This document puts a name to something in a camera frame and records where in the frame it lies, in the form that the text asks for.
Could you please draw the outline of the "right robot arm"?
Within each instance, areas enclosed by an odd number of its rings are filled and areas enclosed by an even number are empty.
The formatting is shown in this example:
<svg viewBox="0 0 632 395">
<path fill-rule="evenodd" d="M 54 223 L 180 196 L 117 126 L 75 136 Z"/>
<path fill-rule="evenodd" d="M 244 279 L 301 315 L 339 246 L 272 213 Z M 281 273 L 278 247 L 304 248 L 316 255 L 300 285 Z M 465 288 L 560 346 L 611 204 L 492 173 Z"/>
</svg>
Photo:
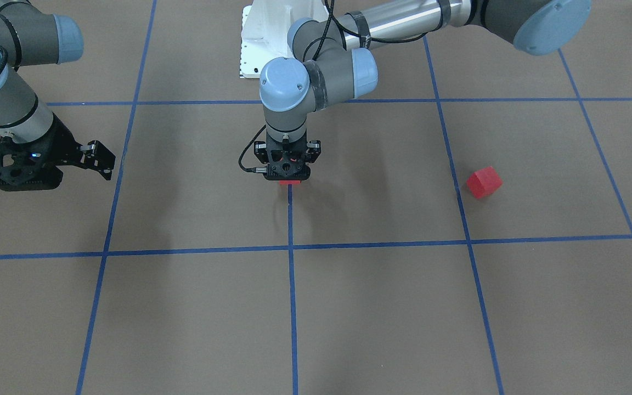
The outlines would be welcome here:
<svg viewBox="0 0 632 395">
<path fill-rule="evenodd" d="M 19 75 L 21 67 L 70 63 L 83 52 L 83 33 L 69 16 L 0 1 L 0 190 L 55 189 L 63 166 L 112 178 L 115 155 L 98 140 L 77 142 Z"/>
</svg>

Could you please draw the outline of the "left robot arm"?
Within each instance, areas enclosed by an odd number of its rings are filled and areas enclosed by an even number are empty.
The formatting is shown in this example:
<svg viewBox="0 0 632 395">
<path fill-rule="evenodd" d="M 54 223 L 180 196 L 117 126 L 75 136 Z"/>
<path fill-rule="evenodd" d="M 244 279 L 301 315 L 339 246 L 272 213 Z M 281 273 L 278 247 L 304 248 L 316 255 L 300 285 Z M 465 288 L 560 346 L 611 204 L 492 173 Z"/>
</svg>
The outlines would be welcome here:
<svg viewBox="0 0 632 395">
<path fill-rule="evenodd" d="M 260 162 L 243 167 L 266 180 L 302 182 L 321 154 L 308 139 L 308 114 L 367 95 L 379 71 L 372 49 L 416 42 L 427 33 L 476 25 L 533 56 L 559 50 L 584 26 L 590 1 L 391 1 L 334 15 L 319 22 L 303 18 L 289 27 L 291 56 L 269 60 L 259 75 L 265 123 L 248 148 Z"/>
</svg>

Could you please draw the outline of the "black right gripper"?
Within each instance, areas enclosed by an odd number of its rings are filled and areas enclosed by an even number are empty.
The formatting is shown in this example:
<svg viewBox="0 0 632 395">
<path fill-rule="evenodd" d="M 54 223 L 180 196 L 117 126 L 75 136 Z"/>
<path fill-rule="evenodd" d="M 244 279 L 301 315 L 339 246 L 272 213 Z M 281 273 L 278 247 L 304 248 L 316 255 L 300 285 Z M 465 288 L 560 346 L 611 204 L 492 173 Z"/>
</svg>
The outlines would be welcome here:
<svg viewBox="0 0 632 395">
<path fill-rule="evenodd" d="M 11 137 L 0 138 L 0 190 L 55 189 L 64 175 L 58 166 L 80 160 L 88 170 L 111 181 L 115 155 L 98 140 L 86 145 L 76 142 L 72 132 L 53 115 L 48 132 L 34 142 L 17 144 Z"/>
</svg>

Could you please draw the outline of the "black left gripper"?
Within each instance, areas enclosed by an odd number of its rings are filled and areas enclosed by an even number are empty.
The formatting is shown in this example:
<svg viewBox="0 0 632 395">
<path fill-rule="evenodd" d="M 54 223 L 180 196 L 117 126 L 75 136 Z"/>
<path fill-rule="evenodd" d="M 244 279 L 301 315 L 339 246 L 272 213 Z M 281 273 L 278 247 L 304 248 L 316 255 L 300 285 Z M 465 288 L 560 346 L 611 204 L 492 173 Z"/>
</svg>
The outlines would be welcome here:
<svg viewBox="0 0 632 395">
<path fill-rule="evenodd" d="M 320 140 L 307 140 L 306 136 L 296 142 L 278 142 L 268 137 L 266 142 L 254 143 L 254 155 L 263 164 L 256 167 L 266 180 L 277 182 L 303 182 L 311 175 L 309 164 L 321 154 Z"/>
</svg>

